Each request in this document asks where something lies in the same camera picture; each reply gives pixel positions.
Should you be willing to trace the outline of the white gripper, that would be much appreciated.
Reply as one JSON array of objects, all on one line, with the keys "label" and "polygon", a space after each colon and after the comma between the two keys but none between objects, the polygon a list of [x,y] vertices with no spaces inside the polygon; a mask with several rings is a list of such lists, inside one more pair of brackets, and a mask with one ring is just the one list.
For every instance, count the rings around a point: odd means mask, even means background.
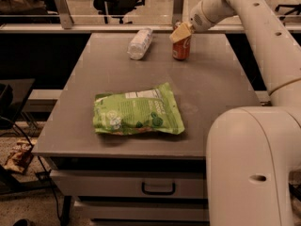
[{"label": "white gripper", "polygon": [[181,23],[169,36],[172,43],[190,37],[194,30],[205,32],[236,14],[226,0],[201,0],[190,11],[189,22]]}]

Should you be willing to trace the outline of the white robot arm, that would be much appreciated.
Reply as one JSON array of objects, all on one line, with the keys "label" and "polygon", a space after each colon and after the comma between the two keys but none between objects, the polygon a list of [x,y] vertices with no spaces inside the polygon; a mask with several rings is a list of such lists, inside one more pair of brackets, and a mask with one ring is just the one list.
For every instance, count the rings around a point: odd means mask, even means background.
[{"label": "white robot arm", "polygon": [[229,110],[206,144],[210,226],[293,226],[289,175],[301,160],[301,47],[265,0],[201,0],[190,12],[204,32],[238,15],[269,106]]}]

